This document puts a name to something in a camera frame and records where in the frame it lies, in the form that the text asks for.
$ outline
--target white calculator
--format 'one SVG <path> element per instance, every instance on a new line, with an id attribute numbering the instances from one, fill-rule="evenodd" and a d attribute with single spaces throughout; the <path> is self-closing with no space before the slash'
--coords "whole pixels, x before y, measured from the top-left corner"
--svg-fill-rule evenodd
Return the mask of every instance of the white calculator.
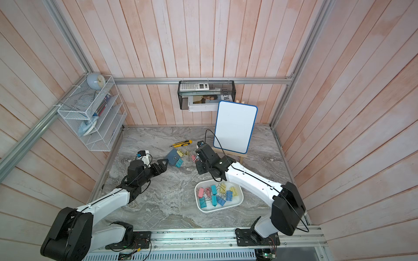
<path id="1" fill-rule="evenodd" d="M 180 84 L 180 91 L 208 91 L 208 83 L 189 83 L 189 84 Z"/>

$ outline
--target wooden wall panel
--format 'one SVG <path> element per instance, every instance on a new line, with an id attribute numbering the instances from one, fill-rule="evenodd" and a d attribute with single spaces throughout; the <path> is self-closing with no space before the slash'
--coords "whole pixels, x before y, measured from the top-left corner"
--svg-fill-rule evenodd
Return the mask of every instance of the wooden wall panel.
<path id="1" fill-rule="evenodd" d="M 100 50 L 95 53 L 92 42 L 88 42 L 95 38 L 87 37 L 89 44 L 86 45 L 81 37 L 90 33 L 87 26 L 82 27 L 82 22 L 71 20 L 69 25 L 75 29 L 77 24 L 83 29 L 82 33 L 76 30 L 75 36 L 82 40 L 79 44 L 88 51 L 86 56 L 93 68 L 101 68 L 109 74 L 107 64 L 100 63 L 97 57 L 102 55 Z M 98 22 L 101 23 L 98 17 L 92 15 L 89 23 L 99 28 Z M 114 32 L 115 27 L 107 24 L 105 33 Z M 94 36 L 103 40 L 100 38 L 103 34 L 95 32 Z M 110 46 L 114 48 L 123 44 L 120 38 L 111 40 Z M 107 46 L 101 41 L 100 47 Z M 125 48 L 119 49 L 117 57 L 120 59 L 113 64 L 112 70 L 120 66 L 129 70 L 131 63 L 122 63 L 126 57 L 124 52 Z M 84 73 L 42 1 L 0 3 L 0 158 L 5 157 Z M 138 86 L 134 91 L 129 97 L 137 100 L 142 97 L 138 94 Z M 142 115 L 145 115 L 143 111 L 136 111 L 138 121 Z M 62 208 L 76 208 L 87 203 L 106 157 L 103 152 L 90 152 L 62 119 L 56 120 L 0 185 L 3 259 L 46 260 L 40 255 L 39 248 L 57 213 Z"/>
<path id="2" fill-rule="evenodd" d="M 416 259 L 417 11 L 336 2 L 276 126 L 336 260 Z"/>
<path id="3" fill-rule="evenodd" d="M 133 70 L 134 77 L 251 77 L 292 74 L 322 2 L 58 0 L 58 5 L 101 73 L 132 77 Z M 129 125 L 216 120 L 216 112 L 180 110 L 175 85 L 120 88 Z M 269 123 L 281 98 L 281 85 L 236 88 L 237 100 L 258 106 L 257 123 Z"/>

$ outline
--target marble table surface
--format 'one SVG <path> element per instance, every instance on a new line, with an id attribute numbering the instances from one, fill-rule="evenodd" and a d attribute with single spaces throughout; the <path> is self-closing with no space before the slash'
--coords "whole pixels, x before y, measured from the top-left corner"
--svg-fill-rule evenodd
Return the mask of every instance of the marble table surface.
<path id="1" fill-rule="evenodd" d="M 129 162 L 139 150 L 149 150 L 154 158 L 163 159 L 173 143 L 191 139 L 204 139 L 205 130 L 214 127 L 153 127 L 127 128 L 124 138 L 102 190 L 102 195 L 112 191 L 127 174 Z M 208 132 L 206 142 L 213 144 L 213 135 Z M 194 151 L 195 143 L 184 147 Z M 197 183 L 211 179 L 209 173 L 198 175 L 195 164 L 183 157 L 180 168 L 168 166 L 163 174 L 153 177 L 149 188 L 130 204 L 121 207 L 104 220 L 124 221 L 134 229 L 169 228 L 219 228 L 251 226 L 256 218 L 271 212 L 258 197 L 244 188 L 241 205 L 213 213 L 203 213 L 197 206 L 194 187 Z M 254 127 L 244 166 L 270 180 L 286 183 L 291 181 L 279 149 L 269 126 Z"/>

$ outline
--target alarm clock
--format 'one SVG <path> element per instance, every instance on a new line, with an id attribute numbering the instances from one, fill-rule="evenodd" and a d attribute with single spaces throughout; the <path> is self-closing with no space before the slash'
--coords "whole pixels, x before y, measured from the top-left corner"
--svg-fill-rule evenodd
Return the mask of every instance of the alarm clock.
<path id="1" fill-rule="evenodd" d="M 99 73 L 90 73 L 87 75 L 87 84 L 90 88 L 96 91 L 100 91 L 106 83 L 106 79 Z"/>

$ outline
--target white mesh shelf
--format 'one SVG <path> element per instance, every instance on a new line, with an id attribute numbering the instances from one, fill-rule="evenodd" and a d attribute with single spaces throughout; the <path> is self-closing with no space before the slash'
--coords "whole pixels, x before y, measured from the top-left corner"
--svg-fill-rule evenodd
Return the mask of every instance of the white mesh shelf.
<path id="1" fill-rule="evenodd" d="M 116 89 L 106 103 L 106 107 L 97 119 L 89 134 L 79 137 L 89 150 L 110 151 L 127 112 L 124 104 L 117 100 L 120 96 L 111 75 L 104 75 L 106 84 L 100 91 L 91 89 L 84 80 L 74 92 L 63 102 L 58 113 L 78 135 L 81 124 L 92 122 L 93 114 L 102 103 L 112 87 Z"/>

